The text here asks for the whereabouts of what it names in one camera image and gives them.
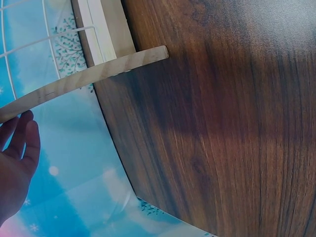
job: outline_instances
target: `light wooden strip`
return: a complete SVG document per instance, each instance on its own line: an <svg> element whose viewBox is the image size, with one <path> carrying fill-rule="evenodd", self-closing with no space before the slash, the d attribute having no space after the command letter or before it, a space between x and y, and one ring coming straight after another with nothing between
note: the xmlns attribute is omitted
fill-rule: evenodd
<svg viewBox="0 0 316 237"><path fill-rule="evenodd" d="M138 53L127 55L112 61L88 68L66 78L43 86L15 101L0 108L0 123L45 103L60 95L89 85L102 79L128 72L150 63L169 57L166 46L160 46Z"/></svg>

